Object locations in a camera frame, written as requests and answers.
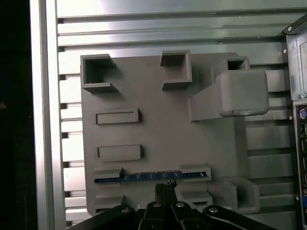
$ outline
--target aluminum frame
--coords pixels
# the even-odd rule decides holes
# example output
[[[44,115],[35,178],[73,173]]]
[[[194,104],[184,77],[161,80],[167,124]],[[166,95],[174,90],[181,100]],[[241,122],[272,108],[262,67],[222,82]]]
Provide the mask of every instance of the aluminum frame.
[[[66,229],[55,9],[54,0],[30,0],[36,198],[40,230]]]

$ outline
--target screw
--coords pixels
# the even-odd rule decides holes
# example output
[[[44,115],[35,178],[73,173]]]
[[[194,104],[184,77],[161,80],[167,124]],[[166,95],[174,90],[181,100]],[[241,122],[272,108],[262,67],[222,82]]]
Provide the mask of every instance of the screw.
[[[129,212],[129,208],[124,208],[124,209],[122,209],[120,212],[122,212],[122,213],[127,213],[127,212]]]
[[[209,212],[211,212],[211,213],[217,213],[218,210],[217,210],[216,208],[214,208],[214,207],[211,207],[211,208],[209,209]]]
[[[161,207],[161,205],[159,203],[155,203],[153,204],[154,207]]]
[[[179,203],[176,204],[176,206],[177,206],[177,207],[184,207],[184,203],[179,202]]]

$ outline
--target rectangular slot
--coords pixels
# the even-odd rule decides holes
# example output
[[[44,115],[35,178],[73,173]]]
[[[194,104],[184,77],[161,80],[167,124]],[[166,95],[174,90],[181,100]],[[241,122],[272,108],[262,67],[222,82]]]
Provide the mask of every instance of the rectangular slot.
[[[113,75],[116,65],[109,54],[81,56],[83,84],[102,83],[104,76]]]
[[[246,69],[245,60],[229,60],[228,61],[228,70],[239,70]]]
[[[98,147],[97,156],[103,162],[139,160],[141,158],[141,146],[122,145]]]
[[[206,207],[213,204],[212,196],[207,191],[186,191],[181,192],[182,198],[194,203],[196,206]]]
[[[301,149],[302,152],[305,152],[305,141],[303,139],[301,139]]]
[[[301,124],[300,125],[300,133],[301,135],[306,135],[307,134],[307,124]]]
[[[304,174],[304,185],[307,185],[307,174]]]
[[[194,202],[194,204],[198,207],[207,207],[208,205],[208,201],[202,201],[202,202]]]
[[[303,167],[306,169],[306,157],[303,157]]]
[[[138,109],[111,109],[95,114],[95,124],[116,124],[138,122]]]

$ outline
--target blue circuit board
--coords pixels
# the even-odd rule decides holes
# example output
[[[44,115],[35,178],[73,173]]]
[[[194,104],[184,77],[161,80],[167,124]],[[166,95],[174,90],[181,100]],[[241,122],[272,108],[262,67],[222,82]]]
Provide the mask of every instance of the blue circuit board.
[[[138,181],[157,181],[157,180],[177,180],[189,178],[207,177],[205,172],[182,173],[181,171],[164,171],[164,172],[139,172],[131,174],[122,174],[119,178],[102,178],[94,179],[95,183],[124,183]]]

